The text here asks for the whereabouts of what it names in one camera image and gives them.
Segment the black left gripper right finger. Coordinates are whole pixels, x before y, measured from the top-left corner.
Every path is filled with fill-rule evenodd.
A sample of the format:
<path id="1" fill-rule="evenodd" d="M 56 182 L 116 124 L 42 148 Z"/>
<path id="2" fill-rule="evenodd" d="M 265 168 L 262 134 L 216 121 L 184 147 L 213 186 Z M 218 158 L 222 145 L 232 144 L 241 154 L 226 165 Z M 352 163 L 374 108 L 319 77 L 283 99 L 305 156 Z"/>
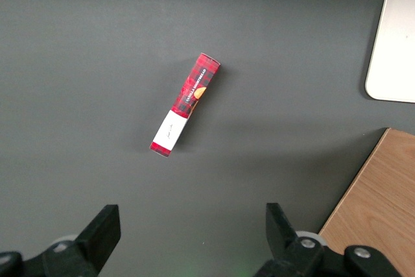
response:
<path id="1" fill-rule="evenodd" d="M 256 276 L 343 276 L 342 256 L 331 251 L 322 237 L 297 232 L 278 203 L 266 205 L 266 236 L 272 259 Z"/>

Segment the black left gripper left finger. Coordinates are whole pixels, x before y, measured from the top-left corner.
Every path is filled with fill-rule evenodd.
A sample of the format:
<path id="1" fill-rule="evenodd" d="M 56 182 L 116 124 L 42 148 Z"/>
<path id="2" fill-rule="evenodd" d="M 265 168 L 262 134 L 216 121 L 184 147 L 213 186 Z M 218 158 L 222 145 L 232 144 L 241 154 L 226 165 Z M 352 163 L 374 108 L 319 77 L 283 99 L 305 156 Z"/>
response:
<path id="1" fill-rule="evenodd" d="M 121 238 L 119 206 L 109 204 L 74 240 L 61 240 L 41 256 L 46 276 L 98 276 Z"/>

